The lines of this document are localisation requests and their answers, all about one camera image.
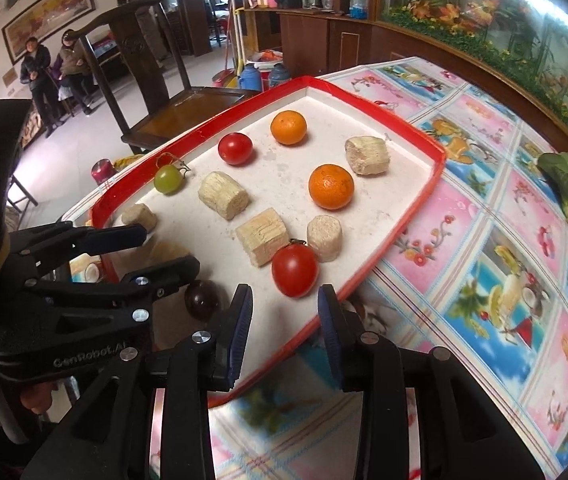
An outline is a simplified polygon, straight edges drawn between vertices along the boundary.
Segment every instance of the mandarin orange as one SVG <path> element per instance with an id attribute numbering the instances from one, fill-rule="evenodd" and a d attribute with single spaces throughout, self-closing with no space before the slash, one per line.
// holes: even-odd
<path id="1" fill-rule="evenodd" d="M 350 202 L 355 184 L 350 173 L 335 164 L 323 164 L 308 179 L 308 193 L 318 206 L 340 209 Z"/>
<path id="2" fill-rule="evenodd" d="M 273 118 L 270 132 L 280 144 L 297 144 L 306 135 L 306 120 L 299 112 L 284 110 Z"/>

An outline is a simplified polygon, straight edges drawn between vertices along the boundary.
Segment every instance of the blue thermos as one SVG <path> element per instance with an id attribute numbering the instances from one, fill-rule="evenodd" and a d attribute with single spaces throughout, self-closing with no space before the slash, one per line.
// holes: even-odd
<path id="1" fill-rule="evenodd" d="M 240 79 L 240 88 L 242 90 L 257 90 L 262 91 L 262 76 L 260 71 L 257 70 L 252 64 L 248 64 L 242 70 Z"/>
<path id="2" fill-rule="evenodd" d="M 269 88 L 275 88 L 282 83 L 290 81 L 290 72 L 283 63 L 277 63 L 269 74 Z"/>

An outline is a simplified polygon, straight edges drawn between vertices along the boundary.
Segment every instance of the chair seat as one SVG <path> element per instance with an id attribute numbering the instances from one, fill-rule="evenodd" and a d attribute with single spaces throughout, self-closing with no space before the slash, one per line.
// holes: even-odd
<path id="1" fill-rule="evenodd" d="M 192 87 L 175 95 L 156 113 L 139 121 L 122 140 L 146 150 L 190 130 L 228 108 L 257 95 L 238 88 Z"/>

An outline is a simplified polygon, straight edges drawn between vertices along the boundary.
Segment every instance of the table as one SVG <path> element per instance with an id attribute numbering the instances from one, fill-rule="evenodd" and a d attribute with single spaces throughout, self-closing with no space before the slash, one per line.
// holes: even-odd
<path id="1" fill-rule="evenodd" d="M 326 79 L 405 118 L 448 155 L 433 195 L 344 306 L 399 346 L 455 352 L 555 478 L 568 464 L 568 224 L 534 164 L 552 147 L 501 103 L 419 58 Z M 336 389 L 315 335 L 209 411 L 217 478 L 350 480 L 360 409 L 360 394 Z M 161 393 L 156 470 L 160 422 Z"/>

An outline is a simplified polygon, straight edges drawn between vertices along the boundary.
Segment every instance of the wooden shelf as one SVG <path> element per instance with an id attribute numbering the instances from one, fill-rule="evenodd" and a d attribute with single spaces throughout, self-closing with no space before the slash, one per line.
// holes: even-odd
<path id="1" fill-rule="evenodd" d="M 244 7 L 246 12 L 276 12 L 278 14 L 300 14 L 303 16 L 312 16 L 314 18 L 348 18 L 340 10 L 334 12 L 324 12 L 321 9 L 277 9 L 275 7 L 253 7 L 253 9 Z"/>

